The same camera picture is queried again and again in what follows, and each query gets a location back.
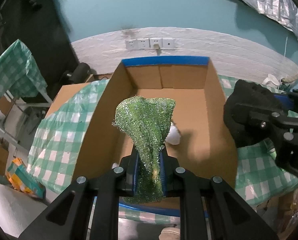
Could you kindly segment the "black cloth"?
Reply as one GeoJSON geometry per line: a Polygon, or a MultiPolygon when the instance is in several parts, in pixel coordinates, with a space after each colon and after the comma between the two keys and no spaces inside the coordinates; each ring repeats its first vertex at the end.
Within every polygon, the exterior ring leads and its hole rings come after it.
{"type": "Polygon", "coordinates": [[[260,121],[252,121],[250,113],[288,115],[286,107],[274,94],[253,82],[238,80],[224,105],[223,121],[237,148],[252,146],[268,138],[260,121]]]}

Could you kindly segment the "white cloth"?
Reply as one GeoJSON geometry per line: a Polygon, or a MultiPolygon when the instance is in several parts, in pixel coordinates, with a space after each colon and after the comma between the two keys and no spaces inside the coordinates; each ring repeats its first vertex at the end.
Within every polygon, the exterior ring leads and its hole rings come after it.
{"type": "Polygon", "coordinates": [[[178,128],[175,126],[173,122],[171,122],[169,133],[165,139],[165,142],[171,145],[180,144],[181,134],[178,128]]]}

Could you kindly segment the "green sparkly mesh cloth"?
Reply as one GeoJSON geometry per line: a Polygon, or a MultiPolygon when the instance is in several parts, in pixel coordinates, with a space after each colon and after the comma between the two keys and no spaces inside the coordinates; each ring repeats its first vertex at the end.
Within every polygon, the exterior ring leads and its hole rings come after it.
{"type": "Polygon", "coordinates": [[[165,197],[160,152],[169,134],[175,100],[133,96],[120,102],[113,126],[132,139],[138,152],[135,194],[128,204],[159,202],[165,197]]]}

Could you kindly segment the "grey sock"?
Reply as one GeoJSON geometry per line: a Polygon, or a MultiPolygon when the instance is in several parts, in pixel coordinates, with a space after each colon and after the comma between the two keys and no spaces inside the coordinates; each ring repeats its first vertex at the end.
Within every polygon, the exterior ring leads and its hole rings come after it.
{"type": "Polygon", "coordinates": [[[114,168],[116,168],[118,166],[119,166],[118,163],[113,163],[111,168],[114,169],[114,168]]]}

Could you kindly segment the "cardboard box blue edges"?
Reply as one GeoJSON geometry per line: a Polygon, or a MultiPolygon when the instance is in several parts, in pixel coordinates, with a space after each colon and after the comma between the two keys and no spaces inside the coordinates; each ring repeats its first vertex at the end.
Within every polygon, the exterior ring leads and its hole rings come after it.
{"type": "Polygon", "coordinates": [[[132,96],[170,98],[180,143],[167,153],[202,178],[222,177],[234,186],[237,149],[223,121],[225,95],[211,59],[150,56],[124,59],[93,112],[73,177],[98,177],[131,153],[132,140],[113,125],[117,105],[132,96]]]}

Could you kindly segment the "white shoe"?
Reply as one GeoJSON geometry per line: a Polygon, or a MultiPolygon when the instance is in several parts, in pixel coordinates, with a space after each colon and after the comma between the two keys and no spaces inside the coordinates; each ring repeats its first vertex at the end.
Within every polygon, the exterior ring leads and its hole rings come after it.
{"type": "Polygon", "coordinates": [[[163,228],[159,240],[180,240],[180,229],[176,227],[163,228]]]}

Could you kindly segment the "black cylinder object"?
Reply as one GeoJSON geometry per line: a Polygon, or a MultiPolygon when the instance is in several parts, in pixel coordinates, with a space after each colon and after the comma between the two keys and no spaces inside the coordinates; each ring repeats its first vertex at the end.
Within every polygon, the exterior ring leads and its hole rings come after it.
{"type": "Polygon", "coordinates": [[[84,62],[78,64],[73,72],[66,72],[65,77],[69,84],[84,83],[90,75],[90,66],[84,62]]]}

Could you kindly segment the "orange teal package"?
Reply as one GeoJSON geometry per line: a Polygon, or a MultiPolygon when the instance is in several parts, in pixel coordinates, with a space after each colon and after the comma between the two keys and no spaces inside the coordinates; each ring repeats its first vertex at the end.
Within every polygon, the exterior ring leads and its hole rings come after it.
{"type": "Polygon", "coordinates": [[[44,198],[44,185],[27,172],[27,167],[21,158],[12,160],[9,168],[7,168],[6,177],[17,191],[28,194],[33,198],[44,198]]]}

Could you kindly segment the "beige power plug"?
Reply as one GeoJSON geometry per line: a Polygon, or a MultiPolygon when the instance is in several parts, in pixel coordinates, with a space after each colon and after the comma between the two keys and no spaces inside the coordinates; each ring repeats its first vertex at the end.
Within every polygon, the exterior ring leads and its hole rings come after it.
{"type": "Polygon", "coordinates": [[[158,44],[154,44],[154,45],[153,45],[153,48],[154,48],[155,50],[159,50],[159,49],[160,49],[160,46],[159,46],[158,44]]]}

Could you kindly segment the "checkered cloth on rack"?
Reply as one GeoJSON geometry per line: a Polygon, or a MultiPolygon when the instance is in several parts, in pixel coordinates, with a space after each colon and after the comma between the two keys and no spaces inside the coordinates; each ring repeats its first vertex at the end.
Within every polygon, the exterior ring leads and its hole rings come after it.
{"type": "Polygon", "coordinates": [[[47,96],[47,83],[29,50],[20,40],[0,56],[0,98],[9,91],[16,98],[47,96]]]}

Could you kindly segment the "white wall socket strip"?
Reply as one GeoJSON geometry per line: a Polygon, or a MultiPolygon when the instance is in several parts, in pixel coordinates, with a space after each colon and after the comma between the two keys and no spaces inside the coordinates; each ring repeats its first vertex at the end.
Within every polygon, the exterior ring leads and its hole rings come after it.
{"type": "Polygon", "coordinates": [[[175,39],[164,38],[134,38],[125,40],[127,50],[155,50],[154,44],[158,44],[160,49],[176,49],[175,39]]]}

